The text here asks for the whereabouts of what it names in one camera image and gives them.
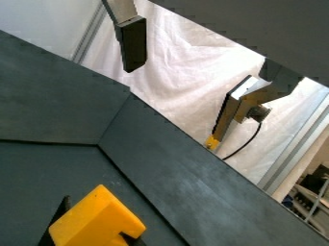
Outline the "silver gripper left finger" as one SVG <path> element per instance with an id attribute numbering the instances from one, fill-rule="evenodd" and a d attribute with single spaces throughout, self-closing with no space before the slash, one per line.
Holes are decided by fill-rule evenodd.
<path id="1" fill-rule="evenodd" d="M 138 15 L 134 0 L 102 0 L 115 24 L 123 69 L 132 72 L 147 61 L 147 19 Z"/>

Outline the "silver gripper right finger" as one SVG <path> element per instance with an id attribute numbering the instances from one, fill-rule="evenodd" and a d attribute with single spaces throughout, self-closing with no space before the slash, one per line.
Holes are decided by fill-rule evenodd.
<path id="1" fill-rule="evenodd" d="M 233 121 L 251 118 L 261 123 L 271 111 L 265 104 L 288 96 L 302 80 L 300 73 L 265 59 L 258 75 L 247 75 L 226 93 L 206 147 L 218 147 Z"/>

